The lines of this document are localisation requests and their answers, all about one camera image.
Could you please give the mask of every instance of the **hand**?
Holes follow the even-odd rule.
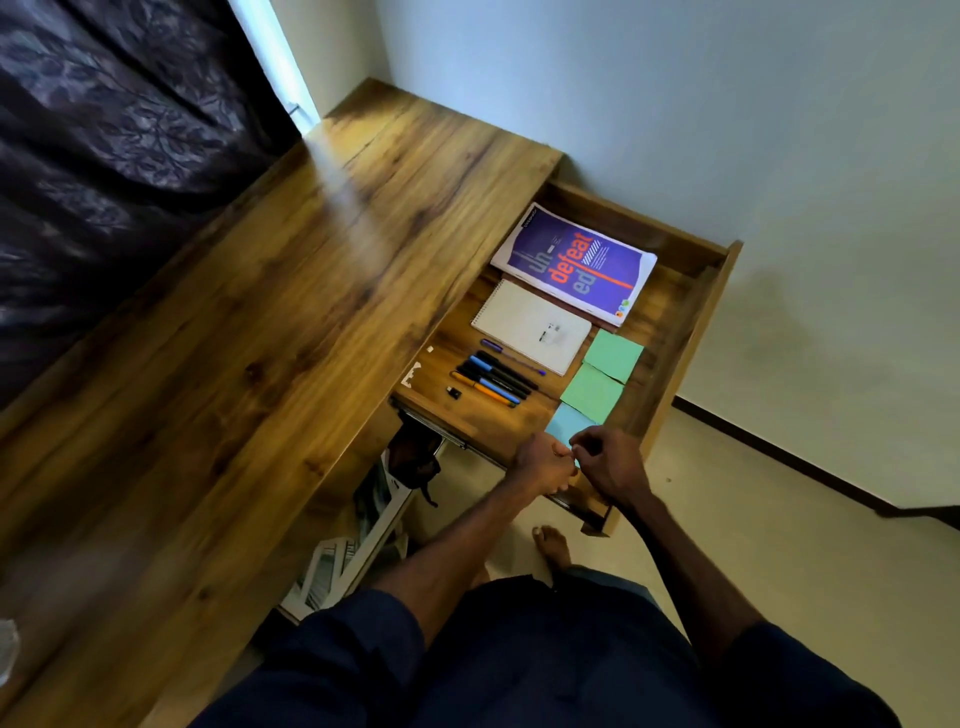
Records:
[[[620,506],[636,504],[652,495],[636,437],[595,425],[571,437],[570,445],[584,475],[612,502]]]
[[[520,445],[507,471],[508,478],[523,482],[534,497],[566,490],[576,474],[570,448],[546,432],[536,432]]]

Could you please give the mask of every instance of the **tiled floor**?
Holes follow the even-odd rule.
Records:
[[[456,448],[408,517],[435,533],[501,473]],[[885,521],[681,412],[671,413],[648,464],[654,490],[749,599],[809,647],[887,700],[905,726],[955,726],[960,715],[960,532],[932,519]],[[530,531],[559,527],[574,562],[645,584],[676,612],[643,542],[622,522],[583,536],[541,498],[491,556],[497,575],[547,578]]]

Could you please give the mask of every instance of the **pen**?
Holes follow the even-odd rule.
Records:
[[[527,389],[540,389],[537,384],[530,381],[530,379],[528,379],[526,376],[518,374],[492,354],[486,352],[477,352],[475,356],[481,361],[485,361],[490,364],[495,372],[499,372],[503,376],[507,376],[510,379],[520,382]]]
[[[511,361],[515,361],[515,362],[516,362],[517,364],[519,364],[521,367],[526,367],[527,369],[532,369],[532,370],[534,370],[534,372],[536,372],[536,373],[539,374],[540,376],[546,376],[546,372],[545,372],[543,369],[537,369],[537,367],[535,367],[533,364],[527,364],[525,361],[520,361],[520,360],[517,359],[515,356],[510,356],[508,353],[505,353],[505,352],[503,351],[503,347],[501,347],[501,346],[500,346],[499,344],[497,344],[495,341],[491,341],[490,339],[481,339],[481,340],[480,340],[480,345],[481,345],[481,346],[485,346],[485,347],[487,347],[488,349],[493,349],[493,350],[494,350],[495,352],[497,352],[497,353],[502,353],[504,356],[506,356],[506,357],[507,357],[508,359],[510,359]]]
[[[471,355],[467,361],[464,362],[467,366],[474,367],[484,372],[484,376],[487,378],[493,379],[496,382],[504,382],[505,385],[508,385],[512,389],[517,389],[522,392],[524,397],[530,394],[530,387],[526,384],[521,384],[516,380],[516,377],[510,376],[503,371],[494,368],[493,364],[490,362],[484,361],[483,359]]]
[[[519,398],[510,394],[510,392],[508,392],[503,387],[497,386],[482,374],[476,373],[471,369],[464,368],[464,367],[457,367],[457,371],[463,376],[465,376],[467,379],[483,384],[485,387],[487,387],[487,389],[494,391],[496,394],[500,395],[500,397],[502,397],[504,400],[509,400],[514,404],[520,404]]]
[[[472,379],[467,379],[465,376],[460,374],[460,372],[450,372],[450,376],[452,376],[454,379],[459,381],[461,384],[465,384],[467,387],[473,387],[473,389],[475,389],[477,392],[487,395],[487,397],[491,398],[492,400],[496,400],[501,404],[506,404],[508,407],[516,407],[516,405],[513,404],[511,401],[504,400],[502,397],[500,397],[500,395],[490,391],[489,389],[487,389],[487,387],[483,386],[482,384],[479,384],[478,382],[475,382]]]
[[[512,377],[504,376],[503,373],[497,371],[496,369],[485,369],[469,359],[457,367],[457,370],[460,371],[461,374],[465,374],[467,376],[476,375],[474,379],[483,376],[496,384],[496,386],[507,390],[511,394],[520,397],[522,400],[526,400],[530,396],[530,389],[514,381]]]

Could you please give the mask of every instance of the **spiral notebook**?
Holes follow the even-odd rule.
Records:
[[[508,280],[497,284],[470,323],[560,376],[590,333],[587,319]]]

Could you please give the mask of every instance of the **person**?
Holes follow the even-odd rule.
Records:
[[[696,547],[651,492],[636,439],[596,426],[571,444],[534,435],[485,497],[372,588],[306,619],[194,728],[899,725]],[[573,567],[549,527],[535,540],[552,588],[518,576],[470,589],[516,515],[565,487],[574,457],[649,547],[689,642],[646,590]]]

